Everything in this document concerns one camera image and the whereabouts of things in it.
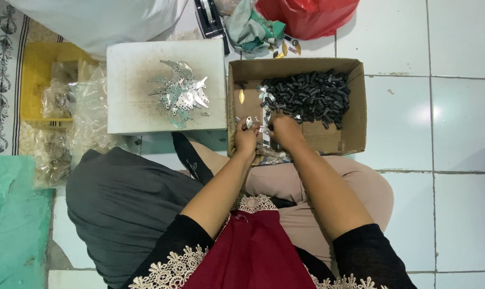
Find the person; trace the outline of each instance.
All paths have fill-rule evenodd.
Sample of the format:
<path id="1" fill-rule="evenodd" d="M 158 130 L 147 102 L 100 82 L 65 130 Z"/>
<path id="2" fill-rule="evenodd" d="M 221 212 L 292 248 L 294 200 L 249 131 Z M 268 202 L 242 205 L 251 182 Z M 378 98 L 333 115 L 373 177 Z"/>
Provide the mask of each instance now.
<path id="1" fill-rule="evenodd" d="M 109 288 L 415 288 L 374 220 L 386 227 L 390 214 L 370 213 L 345 180 L 352 172 L 331 166 L 354 161 L 320 156 L 288 116 L 272 117 L 270 128 L 294 164 L 269 166 L 268 172 L 287 166 L 300 180 L 291 185 L 294 175 L 281 175 L 282 183 L 271 178 L 275 187 L 287 185 L 285 191 L 299 189 L 296 196 L 274 197 L 285 202 L 255 188 L 263 182 L 259 176 L 270 175 L 265 167 L 250 170 L 258 124 L 238 123 L 236 153 L 210 178 L 193 154 L 184 158 L 204 184 L 121 149 L 87 152 L 66 186 L 68 214 Z M 356 171 L 369 181 L 360 187 L 391 192 L 377 173 Z M 279 210 L 292 214 L 282 220 L 287 213 Z M 307 245 L 318 236 L 315 225 L 302 231 L 305 216 L 315 218 L 330 240 L 321 248 L 333 250 L 338 272 Z M 293 220 L 297 226 L 286 232 Z"/>

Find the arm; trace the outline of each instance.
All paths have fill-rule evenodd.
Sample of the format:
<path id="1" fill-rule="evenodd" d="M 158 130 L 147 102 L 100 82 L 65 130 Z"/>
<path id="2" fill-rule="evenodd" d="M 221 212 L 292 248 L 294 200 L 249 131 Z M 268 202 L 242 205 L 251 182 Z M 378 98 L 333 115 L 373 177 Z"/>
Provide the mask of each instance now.
<path id="1" fill-rule="evenodd" d="M 207 185 L 189 201 L 180 213 L 195 220 L 211 238 L 215 238 L 230 212 L 242 187 L 243 180 L 255 158 L 256 135 L 259 125 L 244 130 L 244 121 L 237 124 L 237 152 Z"/>
<path id="2" fill-rule="evenodd" d="M 296 122 L 285 115 L 270 120 L 273 137 L 289 151 L 326 233 L 334 240 L 342 234 L 374 223 L 364 205 L 342 177 L 309 147 Z"/>

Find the lace trim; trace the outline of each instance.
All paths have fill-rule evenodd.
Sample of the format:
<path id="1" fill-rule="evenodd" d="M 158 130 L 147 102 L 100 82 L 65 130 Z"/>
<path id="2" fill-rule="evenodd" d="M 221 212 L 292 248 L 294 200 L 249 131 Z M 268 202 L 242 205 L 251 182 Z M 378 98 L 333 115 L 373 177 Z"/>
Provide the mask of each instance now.
<path id="1" fill-rule="evenodd" d="M 274 211 L 278 210 L 278 208 L 265 195 L 245 196 L 244 194 L 239 194 L 239 197 L 232 206 L 232 210 L 253 214 L 258 211 Z"/>
<path id="2" fill-rule="evenodd" d="M 129 288 L 133 289 L 179 289 L 186 283 L 187 279 L 200 265 L 205 257 L 208 248 L 203 251 L 200 245 L 193 248 L 186 246 L 183 250 L 185 254 L 179 255 L 170 252 L 169 261 L 166 264 L 158 262 L 152 263 L 147 277 L 136 277 Z"/>
<path id="3" fill-rule="evenodd" d="M 374 281 L 371 277 L 368 277 L 366 281 L 360 279 L 360 284 L 357 284 L 353 274 L 348 278 L 346 278 L 346 275 L 344 275 L 342 279 L 337 278 L 333 284 L 331 284 L 329 278 L 323 280 L 323 283 L 319 283 L 317 277 L 310 274 L 307 266 L 305 266 L 305 269 L 307 270 L 307 273 L 309 273 L 310 278 L 312 278 L 312 282 L 314 282 L 316 289 L 378 289 L 374 287 Z M 380 286 L 380 289 L 387 289 L 387 286 Z"/>

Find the cardboard box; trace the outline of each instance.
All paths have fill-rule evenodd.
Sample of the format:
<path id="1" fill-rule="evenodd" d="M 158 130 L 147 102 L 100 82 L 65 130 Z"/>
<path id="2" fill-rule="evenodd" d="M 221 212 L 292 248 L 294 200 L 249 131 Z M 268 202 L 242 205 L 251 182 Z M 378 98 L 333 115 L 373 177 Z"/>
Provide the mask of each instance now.
<path id="1" fill-rule="evenodd" d="M 228 95 L 226 100 L 226 123 L 228 126 L 228 156 L 235 153 L 235 117 L 258 116 L 262 119 L 257 85 L 265 78 L 286 77 L 311 71 L 335 69 L 336 73 L 348 75 L 349 110 L 342 118 L 342 129 L 338 131 L 331 125 L 325 130 L 320 121 L 302 124 L 303 135 L 310 146 L 321 154 L 345 155 L 364 151 L 366 147 L 367 105 L 364 83 L 364 65 L 357 59 L 344 58 L 285 58 L 238 60 L 229 63 Z M 239 101 L 238 85 L 234 81 L 246 80 L 245 101 Z"/>

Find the black sleeve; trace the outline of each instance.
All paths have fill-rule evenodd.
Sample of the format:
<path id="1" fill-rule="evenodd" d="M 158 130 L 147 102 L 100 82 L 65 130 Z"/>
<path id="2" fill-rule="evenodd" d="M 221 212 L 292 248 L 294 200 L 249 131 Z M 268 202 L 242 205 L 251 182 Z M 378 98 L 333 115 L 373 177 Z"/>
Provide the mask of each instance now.
<path id="1" fill-rule="evenodd" d="M 186 246 L 195 249 L 200 246 L 203 251 L 214 244 L 212 238 L 195 220 L 184 215 L 176 215 L 166 232 L 157 239 L 155 248 L 137 268 L 136 272 L 125 282 L 121 288 L 128 288 L 136 277 L 146 277 L 152 263 L 168 263 L 171 252 L 184 254 Z"/>
<path id="2" fill-rule="evenodd" d="M 371 277 L 376 288 L 416 288 L 406 274 L 405 264 L 377 224 L 344 233 L 333 241 L 333 250 L 341 277 L 353 274 L 358 285 L 361 279 L 366 281 Z"/>

